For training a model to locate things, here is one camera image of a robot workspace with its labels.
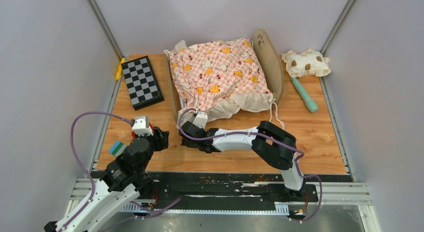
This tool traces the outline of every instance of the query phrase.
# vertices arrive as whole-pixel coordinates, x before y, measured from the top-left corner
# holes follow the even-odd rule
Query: checkerboard pattern
[[[164,100],[148,56],[123,63],[122,73],[135,110]]]

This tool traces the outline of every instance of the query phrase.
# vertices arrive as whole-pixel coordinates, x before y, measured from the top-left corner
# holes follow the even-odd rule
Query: cardboard bed frame
[[[258,29],[252,37],[253,50],[256,53],[263,73],[265,74],[266,84],[272,92],[275,102],[278,104],[284,90],[284,68],[281,62],[280,55],[273,46],[268,34],[264,29]],[[172,103],[172,113],[175,122],[178,120],[178,111],[181,110],[180,96],[175,88],[174,81],[171,75],[170,61],[167,61],[168,83]]]

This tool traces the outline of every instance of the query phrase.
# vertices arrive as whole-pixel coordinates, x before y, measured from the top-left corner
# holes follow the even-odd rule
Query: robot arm
[[[93,198],[90,200],[88,194],[65,218],[49,222],[44,227],[46,232],[96,232],[129,202],[147,197],[153,188],[153,180],[146,172],[147,164],[154,151],[168,148],[169,132],[153,128],[144,116],[135,119],[132,130],[134,139],[107,165],[95,184]],[[64,227],[72,217],[72,222]]]
[[[211,137],[208,140],[197,141],[182,136],[181,144],[191,148],[198,148],[206,153],[221,152],[229,149],[251,149],[256,152],[270,166],[279,169],[284,179],[284,185],[291,190],[302,189],[304,179],[298,173],[295,158],[296,153],[276,143],[269,144],[261,136],[251,133],[262,133],[290,147],[296,147],[296,138],[268,121],[261,121],[259,126],[244,130],[224,130],[211,128],[205,131],[208,116],[198,112],[192,121],[187,121],[181,126],[182,131],[194,138]]]

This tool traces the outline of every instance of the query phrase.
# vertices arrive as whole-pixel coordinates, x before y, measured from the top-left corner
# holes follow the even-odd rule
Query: white cushion with brown spots
[[[296,54],[292,50],[281,55],[285,62],[285,69],[291,77],[303,77],[304,75],[315,75],[323,77],[331,73],[329,59],[323,57],[320,52],[306,50]]]

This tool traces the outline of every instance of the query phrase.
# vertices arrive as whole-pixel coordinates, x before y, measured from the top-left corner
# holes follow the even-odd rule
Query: wooden board
[[[131,55],[130,60],[145,55]],[[131,106],[125,81],[122,80],[113,113],[126,118],[146,115],[153,126],[170,131],[169,148],[155,152],[147,166],[149,171],[201,171],[201,172],[250,172],[277,173],[278,170],[266,164],[251,150],[230,150],[206,154],[197,149],[180,145],[176,123],[172,113],[172,98],[167,75],[165,55],[149,55],[165,101],[134,111]],[[319,107],[312,114],[304,106],[302,99],[285,73],[283,96],[278,104],[278,114],[285,122],[285,129],[297,138],[297,147],[305,152],[299,161],[303,173],[345,174],[345,167],[339,151],[329,112],[317,77],[306,76],[299,79]],[[240,110],[230,119],[219,119],[208,123],[207,127],[223,129],[244,129],[259,125],[261,120],[269,120],[270,112],[251,113]],[[132,140],[131,127],[112,118],[98,160],[97,169],[105,169],[114,160],[109,148],[117,141],[129,144]]]

